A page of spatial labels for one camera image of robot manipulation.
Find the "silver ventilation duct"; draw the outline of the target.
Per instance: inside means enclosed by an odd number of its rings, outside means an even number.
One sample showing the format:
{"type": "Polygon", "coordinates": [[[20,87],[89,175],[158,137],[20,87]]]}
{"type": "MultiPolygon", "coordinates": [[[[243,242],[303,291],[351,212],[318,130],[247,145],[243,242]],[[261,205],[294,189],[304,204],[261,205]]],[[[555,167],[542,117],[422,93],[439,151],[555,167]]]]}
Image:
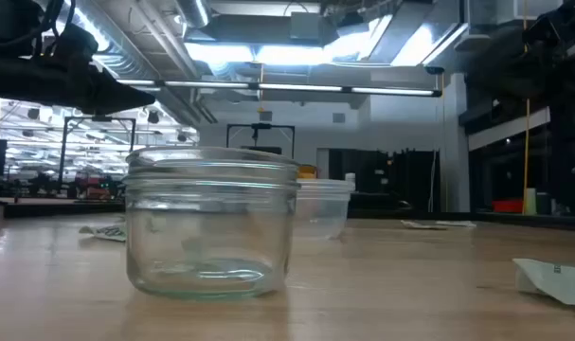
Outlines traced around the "silver ventilation duct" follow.
{"type": "Polygon", "coordinates": [[[207,0],[175,0],[175,3],[188,27],[205,27],[211,21],[211,8],[207,0]]]}

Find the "long tube light bar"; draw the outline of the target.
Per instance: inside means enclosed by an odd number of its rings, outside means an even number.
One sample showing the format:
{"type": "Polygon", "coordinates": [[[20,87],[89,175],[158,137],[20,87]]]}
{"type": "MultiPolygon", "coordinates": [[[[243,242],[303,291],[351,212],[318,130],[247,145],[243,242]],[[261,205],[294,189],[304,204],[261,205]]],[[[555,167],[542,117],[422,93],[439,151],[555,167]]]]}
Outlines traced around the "long tube light bar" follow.
{"type": "Polygon", "coordinates": [[[267,82],[236,82],[236,81],[151,81],[151,80],[119,80],[120,83],[137,87],[180,87],[201,89],[230,89],[255,91],[298,91],[319,93],[343,93],[376,96],[403,96],[438,98],[441,90],[413,89],[393,87],[360,87],[318,84],[291,84],[267,82]]]}

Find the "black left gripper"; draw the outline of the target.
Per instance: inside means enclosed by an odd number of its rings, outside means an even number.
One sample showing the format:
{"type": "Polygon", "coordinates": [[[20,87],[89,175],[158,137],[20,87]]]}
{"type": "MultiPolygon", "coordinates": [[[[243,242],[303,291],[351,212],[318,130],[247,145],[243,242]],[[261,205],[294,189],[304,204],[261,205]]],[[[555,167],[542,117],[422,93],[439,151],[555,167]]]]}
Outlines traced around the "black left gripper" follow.
{"type": "Polygon", "coordinates": [[[0,97],[74,107],[94,116],[155,103],[153,95],[99,72],[91,64],[97,49],[93,35],[68,24],[50,55],[0,56],[0,97]]]}

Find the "red bin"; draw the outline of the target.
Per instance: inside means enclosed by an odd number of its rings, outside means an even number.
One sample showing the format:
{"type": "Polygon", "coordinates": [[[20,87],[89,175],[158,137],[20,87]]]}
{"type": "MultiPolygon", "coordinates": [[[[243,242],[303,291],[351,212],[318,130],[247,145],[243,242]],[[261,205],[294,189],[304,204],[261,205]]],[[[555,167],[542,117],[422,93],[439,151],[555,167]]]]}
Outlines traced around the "red bin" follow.
{"type": "Polygon", "coordinates": [[[492,201],[492,209],[495,213],[521,214],[524,210],[522,199],[504,199],[492,201]]]}

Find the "black cabinet row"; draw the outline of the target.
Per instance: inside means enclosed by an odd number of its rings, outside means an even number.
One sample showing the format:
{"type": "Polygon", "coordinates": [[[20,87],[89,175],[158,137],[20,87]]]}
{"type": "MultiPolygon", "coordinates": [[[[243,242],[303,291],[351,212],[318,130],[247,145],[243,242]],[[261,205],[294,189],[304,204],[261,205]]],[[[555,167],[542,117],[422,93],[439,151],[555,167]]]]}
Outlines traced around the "black cabinet row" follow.
{"type": "Polygon", "coordinates": [[[437,152],[330,149],[329,177],[344,180],[350,173],[355,190],[349,210],[440,211],[437,152]]]}

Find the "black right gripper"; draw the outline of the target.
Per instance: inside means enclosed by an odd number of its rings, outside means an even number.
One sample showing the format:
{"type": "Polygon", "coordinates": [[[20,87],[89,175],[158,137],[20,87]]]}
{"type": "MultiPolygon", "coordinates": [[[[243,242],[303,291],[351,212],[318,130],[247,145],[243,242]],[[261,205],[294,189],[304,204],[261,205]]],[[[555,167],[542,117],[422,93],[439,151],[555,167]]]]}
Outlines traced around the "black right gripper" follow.
{"type": "MultiPolygon", "coordinates": [[[[575,93],[575,0],[537,17],[528,31],[528,44],[539,45],[549,57],[548,73],[575,93]]],[[[535,66],[525,54],[522,32],[497,32],[463,65],[466,81],[496,97],[534,98],[538,95],[535,66]]]]}

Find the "clear glass jar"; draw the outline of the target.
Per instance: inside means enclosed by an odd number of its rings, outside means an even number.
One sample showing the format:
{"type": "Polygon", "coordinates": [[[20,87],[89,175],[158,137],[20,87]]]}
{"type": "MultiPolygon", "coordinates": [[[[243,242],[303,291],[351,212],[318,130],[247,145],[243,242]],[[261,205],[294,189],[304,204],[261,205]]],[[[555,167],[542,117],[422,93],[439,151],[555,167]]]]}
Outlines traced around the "clear glass jar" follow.
{"type": "Polygon", "coordinates": [[[142,292],[258,296],[289,271],[298,164],[273,153],[154,147],[126,158],[127,275],[142,292]]]}

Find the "black gantry frame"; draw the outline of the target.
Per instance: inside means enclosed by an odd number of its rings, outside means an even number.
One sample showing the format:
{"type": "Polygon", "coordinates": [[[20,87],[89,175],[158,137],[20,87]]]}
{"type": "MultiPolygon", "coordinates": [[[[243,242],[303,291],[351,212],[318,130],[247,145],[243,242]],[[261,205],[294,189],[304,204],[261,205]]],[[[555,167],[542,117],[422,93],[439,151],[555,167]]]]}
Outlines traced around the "black gantry frame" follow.
{"type": "Polygon", "coordinates": [[[250,129],[252,131],[252,140],[254,141],[254,146],[257,147],[258,146],[258,140],[259,140],[259,135],[260,135],[260,130],[273,130],[273,129],[278,129],[278,130],[283,130],[283,129],[287,129],[291,131],[291,136],[287,137],[287,139],[291,142],[291,157],[295,158],[295,150],[296,150],[296,127],[293,125],[273,125],[270,123],[263,123],[263,122],[259,122],[259,123],[250,123],[250,124],[239,124],[239,123],[232,123],[232,124],[227,124],[226,128],[225,128],[225,146],[227,148],[230,147],[230,141],[233,138],[233,135],[231,134],[231,130],[233,128],[246,128],[246,129],[250,129]]]}
{"type": "Polygon", "coordinates": [[[136,131],[136,119],[135,118],[127,118],[127,117],[111,117],[111,116],[91,116],[91,117],[65,117],[63,123],[63,138],[61,142],[61,156],[60,156],[60,167],[59,167],[59,174],[58,174],[58,186],[57,192],[60,193],[63,186],[63,176],[64,176],[64,160],[65,160],[65,152],[66,152],[66,144],[67,144],[67,137],[70,133],[72,133],[82,122],[85,120],[91,120],[92,122],[130,122],[132,124],[131,129],[125,128],[125,131],[130,137],[130,149],[129,152],[131,153],[134,150],[135,145],[135,131],[136,131]]]}

